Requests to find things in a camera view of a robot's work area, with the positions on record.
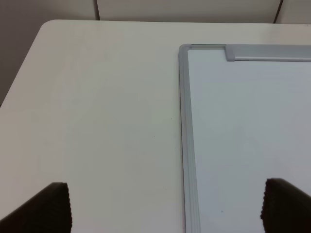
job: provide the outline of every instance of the white table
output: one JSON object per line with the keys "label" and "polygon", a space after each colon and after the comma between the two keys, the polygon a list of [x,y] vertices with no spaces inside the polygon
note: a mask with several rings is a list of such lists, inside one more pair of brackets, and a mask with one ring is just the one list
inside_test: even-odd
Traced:
{"label": "white table", "polygon": [[185,43],[310,44],[311,27],[44,24],[0,108],[0,218],[62,181],[74,233],[183,232]]}

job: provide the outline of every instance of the white desk surface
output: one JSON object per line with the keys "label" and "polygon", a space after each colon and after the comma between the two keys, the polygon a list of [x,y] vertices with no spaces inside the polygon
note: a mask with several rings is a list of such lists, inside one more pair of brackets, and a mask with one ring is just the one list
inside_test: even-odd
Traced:
{"label": "white desk surface", "polygon": [[68,182],[73,233],[184,232],[178,47],[308,25],[50,21],[0,108],[0,218]]}

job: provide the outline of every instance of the white writing surface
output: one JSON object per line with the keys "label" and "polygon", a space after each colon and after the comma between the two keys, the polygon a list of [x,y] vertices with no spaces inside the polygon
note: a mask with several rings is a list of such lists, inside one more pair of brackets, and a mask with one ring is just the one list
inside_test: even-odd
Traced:
{"label": "white writing surface", "polygon": [[311,63],[188,54],[201,232],[262,233],[267,178],[311,194]]}

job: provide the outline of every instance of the whiteboard frame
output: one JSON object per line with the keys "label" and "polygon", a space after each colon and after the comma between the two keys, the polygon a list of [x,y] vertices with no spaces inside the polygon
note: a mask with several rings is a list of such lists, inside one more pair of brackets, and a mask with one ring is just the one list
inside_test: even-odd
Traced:
{"label": "whiteboard frame", "polygon": [[179,85],[180,85],[180,113],[182,134],[182,156],[184,171],[184,199],[186,233],[200,233],[200,213],[196,169],[194,157],[194,141],[192,128],[192,112],[190,98],[190,78],[188,51],[189,50],[224,50],[225,45],[191,45],[179,47]]}
{"label": "whiteboard frame", "polygon": [[224,50],[228,62],[311,62],[311,46],[184,44],[179,47],[180,113],[186,233],[201,233],[192,128],[190,77],[188,64],[189,50]]}

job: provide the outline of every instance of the wall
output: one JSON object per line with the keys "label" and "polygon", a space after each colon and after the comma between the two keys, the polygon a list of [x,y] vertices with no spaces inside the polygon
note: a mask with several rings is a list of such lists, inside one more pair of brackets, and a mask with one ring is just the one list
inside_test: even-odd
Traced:
{"label": "wall", "polygon": [[94,20],[94,2],[93,0],[0,0],[0,104],[41,25],[52,19]]}
{"label": "wall", "polygon": [[273,23],[280,0],[97,0],[101,20]]}
{"label": "wall", "polygon": [[311,24],[311,1],[284,0],[277,23]]}

